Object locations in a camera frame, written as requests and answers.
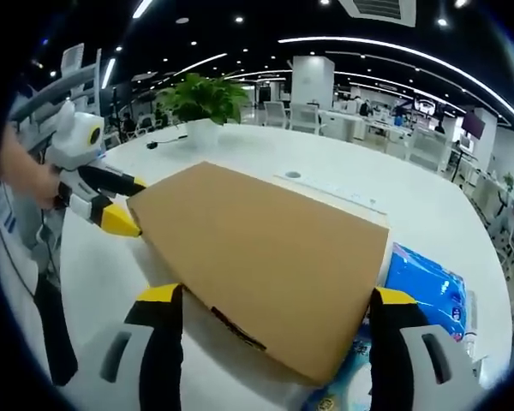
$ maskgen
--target white flower pot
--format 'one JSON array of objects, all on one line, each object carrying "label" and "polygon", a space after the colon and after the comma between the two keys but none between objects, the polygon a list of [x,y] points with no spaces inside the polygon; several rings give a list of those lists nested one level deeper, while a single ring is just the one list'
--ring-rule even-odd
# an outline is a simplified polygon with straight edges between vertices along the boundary
[{"label": "white flower pot", "polygon": [[187,144],[197,150],[209,150],[217,145],[220,127],[209,118],[187,122]]}]

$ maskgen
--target potted plant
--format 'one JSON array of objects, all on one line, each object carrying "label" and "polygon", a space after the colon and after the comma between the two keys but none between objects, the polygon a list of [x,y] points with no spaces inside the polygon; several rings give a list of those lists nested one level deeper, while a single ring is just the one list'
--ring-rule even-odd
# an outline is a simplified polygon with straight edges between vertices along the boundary
[{"label": "potted plant", "polygon": [[509,172],[503,176],[503,180],[508,187],[508,192],[511,192],[514,189],[514,176]]},{"label": "potted plant", "polygon": [[241,86],[224,77],[206,79],[195,73],[158,95],[173,116],[185,122],[188,140],[195,146],[214,146],[218,127],[229,119],[240,122],[240,105],[248,100]]}]

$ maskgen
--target brown cardboard box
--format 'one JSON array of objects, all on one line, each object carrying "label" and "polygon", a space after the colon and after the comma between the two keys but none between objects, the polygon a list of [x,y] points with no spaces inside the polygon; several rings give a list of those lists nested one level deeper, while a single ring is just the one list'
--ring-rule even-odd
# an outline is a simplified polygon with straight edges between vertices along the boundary
[{"label": "brown cardboard box", "polygon": [[201,163],[128,201],[145,240],[232,331],[323,384],[368,306],[388,229]]}]

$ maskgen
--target green plant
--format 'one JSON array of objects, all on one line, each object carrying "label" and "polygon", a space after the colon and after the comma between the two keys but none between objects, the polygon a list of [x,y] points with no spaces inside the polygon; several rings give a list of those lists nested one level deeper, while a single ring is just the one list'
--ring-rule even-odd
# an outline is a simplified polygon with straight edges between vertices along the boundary
[{"label": "green plant", "polygon": [[511,173],[505,174],[503,176],[503,180],[505,181],[505,184],[508,187],[508,191],[512,191],[512,189],[514,188],[514,176]]},{"label": "green plant", "polygon": [[240,122],[240,105],[247,100],[246,91],[238,84],[224,77],[206,79],[195,73],[158,94],[158,101],[181,122],[209,118],[219,125],[229,119]]}]

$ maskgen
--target ceiling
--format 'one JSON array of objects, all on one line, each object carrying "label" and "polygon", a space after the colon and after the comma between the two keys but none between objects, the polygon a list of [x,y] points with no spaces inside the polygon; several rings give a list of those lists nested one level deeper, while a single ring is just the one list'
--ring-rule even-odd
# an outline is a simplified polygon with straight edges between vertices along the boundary
[{"label": "ceiling", "polygon": [[[43,68],[31,65],[27,78],[36,87],[53,80],[49,74],[59,71],[63,51],[79,43],[86,45],[85,63],[92,63],[98,48],[103,49],[104,63],[117,58],[112,84],[130,81],[148,71],[157,72],[150,80],[134,81],[135,92],[146,91],[170,73],[221,53],[228,55],[192,71],[214,76],[240,74],[242,69],[244,73],[261,71],[265,66],[288,69],[287,62],[293,56],[312,51],[333,60],[336,71],[413,86],[463,108],[488,107],[514,129],[513,113],[490,93],[425,58],[344,41],[278,42],[308,36],[342,36],[402,45],[471,74],[514,107],[514,9],[501,8],[499,2],[474,0],[467,7],[455,9],[454,0],[416,0],[415,27],[406,27],[352,18],[339,0],[331,0],[328,5],[320,0],[153,0],[143,16],[134,20],[132,15],[140,1],[78,0],[50,27],[35,56]],[[243,23],[235,21],[237,16],[243,17]],[[448,21],[447,27],[437,24],[441,16]],[[176,24],[182,17],[189,18],[189,22]],[[116,52],[119,45],[123,49]],[[357,80],[370,86],[378,82],[363,77]],[[336,76],[335,81],[341,86],[350,83],[346,75]]]}]

